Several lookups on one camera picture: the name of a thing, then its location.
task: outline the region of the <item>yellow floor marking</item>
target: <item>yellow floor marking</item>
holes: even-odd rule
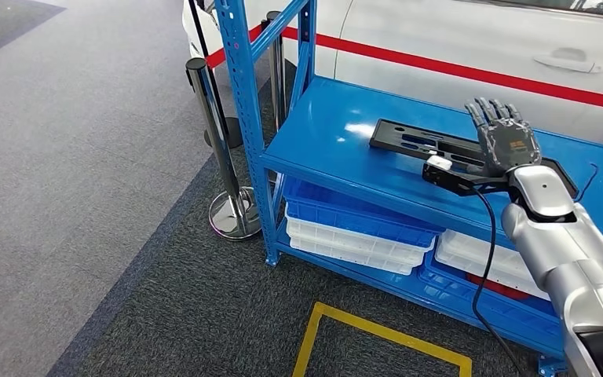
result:
[[[406,335],[402,332],[392,330],[391,328],[386,328],[385,326],[365,320],[364,318],[353,316],[350,313],[327,306],[322,302],[316,302],[313,311],[311,312],[311,317],[309,318],[309,325],[306,327],[304,340],[301,342],[301,347],[299,347],[297,364],[294,366],[294,371],[292,372],[293,377],[303,377],[306,373],[306,367],[309,365],[309,358],[311,357],[311,349],[313,348],[313,343],[316,340],[318,332],[318,326],[320,325],[320,318],[323,315],[343,322],[344,324],[349,324],[355,328],[359,328],[362,331],[401,344],[402,346],[412,348],[413,350],[426,353],[427,355],[454,364],[459,367],[459,377],[470,377],[472,375],[473,361],[467,356]]]

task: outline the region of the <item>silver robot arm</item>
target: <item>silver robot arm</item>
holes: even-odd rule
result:
[[[603,377],[603,235],[554,170],[532,165],[508,175],[520,195],[502,227],[561,318],[571,371]]]
[[[602,233],[557,171],[542,165],[533,130],[513,105],[480,97],[466,109],[484,166],[469,175],[452,173],[433,166],[432,158],[422,177],[459,195],[477,192],[484,182],[495,188],[491,192],[510,194],[502,227],[561,319],[571,374],[603,377]]]

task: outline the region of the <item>robot finger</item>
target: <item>robot finger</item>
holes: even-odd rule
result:
[[[501,101],[498,101],[495,98],[492,98],[491,100],[489,100],[489,103],[493,105],[493,108],[495,109],[495,114],[500,119],[505,119],[505,118],[510,117],[510,112],[507,110],[507,108],[503,105],[503,103]]]
[[[510,117],[512,117],[512,119],[516,120],[517,122],[524,121],[523,117],[521,117],[521,113],[517,110],[517,108],[514,107],[513,104],[506,104],[505,107],[507,107],[507,110],[510,111]]]
[[[475,106],[475,104],[473,104],[472,102],[467,103],[466,110],[468,110],[470,117],[473,118],[473,124],[475,125],[476,128],[479,128],[479,127],[483,126],[484,124],[486,124],[486,122],[484,121],[484,118],[482,117],[481,112],[479,110],[477,110],[477,106]]]
[[[484,116],[487,118],[487,122],[492,122],[498,118],[496,116],[495,111],[491,107],[491,105],[487,102],[484,97],[475,98],[475,101],[480,105],[482,111],[484,112]]]

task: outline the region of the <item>wire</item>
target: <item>wire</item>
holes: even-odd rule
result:
[[[484,318],[484,316],[480,314],[480,311],[477,310],[477,300],[480,299],[480,295],[482,293],[482,290],[484,289],[484,283],[487,281],[489,270],[491,270],[491,263],[493,262],[493,254],[495,251],[495,215],[493,214],[493,208],[491,207],[491,204],[488,202],[487,198],[485,198],[481,192],[477,191],[476,188],[472,187],[472,190],[482,200],[484,206],[487,207],[489,218],[491,219],[491,244],[489,245],[489,255],[487,258],[487,265],[486,267],[484,267],[484,275],[482,276],[482,281],[480,282],[479,286],[477,286],[477,291],[473,296],[473,312],[475,313],[477,319],[479,319],[480,322],[487,328],[487,330],[491,332],[491,334],[494,336],[495,340],[498,341],[502,349],[505,350],[505,353],[507,353],[507,356],[510,358],[510,360],[512,360],[512,364],[514,364],[514,367],[517,369],[517,372],[519,372],[519,375],[523,377],[525,376],[523,369],[521,369],[521,366],[517,362],[517,359],[514,357],[514,353],[512,353],[512,350],[510,350],[503,338],[501,338],[500,335],[495,332],[493,327],[487,322],[486,318]]]
[[[590,178],[588,178],[588,182],[586,182],[586,185],[583,186],[583,190],[581,190],[581,194],[579,194],[579,197],[576,198],[574,203],[578,203],[581,201],[581,199],[583,199],[583,194],[586,193],[586,190],[590,187],[590,184],[593,183],[595,176],[598,175],[598,171],[600,170],[598,165],[595,165],[594,163],[590,163],[590,165],[593,167],[593,175],[591,175]]]

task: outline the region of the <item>blue metal shelf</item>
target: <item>blue metal shelf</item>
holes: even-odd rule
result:
[[[457,195],[422,180],[423,161],[369,148],[384,118],[475,139],[465,112],[316,77],[288,115],[266,152],[266,167],[482,240],[489,218],[475,197]],[[580,189],[599,166],[582,204],[603,232],[603,146],[537,131],[545,156],[558,160]],[[496,213],[498,243],[513,248],[500,228],[509,199],[487,195]]]
[[[479,199],[459,198],[430,185],[422,180],[421,160],[370,148],[368,144],[379,119],[475,139],[476,131],[469,116],[435,104],[316,77],[313,63],[316,0],[292,0],[252,44],[248,39],[243,0],[220,0],[216,7],[250,178],[260,212],[266,262],[275,265],[282,251],[481,327],[470,305],[458,304],[449,309],[443,305],[441,297],[428,293],[429,284],[422,281],[417,273],[401,276],[291,248],[284,231],[285,223],[277,227],[275,221],[281,179],[277,180],[274,192],[271,192],[268,180],[268,169],[271,169],[487,240],[489,219]],[[254,60],[295,16],[299,24],[299,64],[291,109],[281,130],[265,150]],[[543,154],[560,162],[579,189],[585,187],[594,172],[590,163],[598,165],[598,175],[581,203],[603,232],[603,145],[543,131],[537,131],[536,136]],[[504,194],[488,195],[488,200],[498,217],[509,202]],[[497,242],[513,247],[501,228],[498,229]],[[494,292],[485,294],[497,295]],[[552,356],[562,356],[560,336],[549,339],[538,331],[510,328],[507,321],[500,321],[500,324],[496,326],[497,330],[507,338]]]
[[[290,237],[285,232],[285,225],[286,221],[283,220],[283,223],[276,232],[276,246],[281,251],[303,259],[307,262],[311,262],[315,265],[319,265],[325,269],[329,269],[330,271],[334,271],[335,273],[339,273],[343,276],[360,281],[361,283],[388,292],[392,295],[396,295],[404,300],[424,306],[427,309],[435,310],[455,318],[456,320],[460,320],[472,326],[486,330],[482,323],[473,315],[469,301],[463,303],[463,310],[461,311],[442,305],[442,300],[438,299],[438,295],[444,294],[442,291],[429,285],[427,282],[420,280],[418,277],[418,269],[414,269],[411,275],[404,276],[397,273],[389,273],[381,269],[373,269],[371,267],[357,265],[355,263],[344,262],[338,259],[300,251],[290,247]],[[425,258],[432,257],[433,251],[429,251],[425,256]],[[496,296],[497,293],[484,291],[484,295]],[[445,299],[455,300],[452,297],[446,297]],[[538,350],[539,352],[548,356],[559,358],[563,357],[561,337],[553,338],[547,334],[543,334],[544,331],[537,331],[537,329],[530,328],[525,333],[517,332],[516,329],[521,328],[520,324],[510,322],[510,327],[501,327],[494,322],[494,318],[489,315],[489,312],[482,310],[482,313],[487,317],[487,320],[489,320],[496,331],[505,338],[523,344],[524,346],[530,347],[534,350]]]

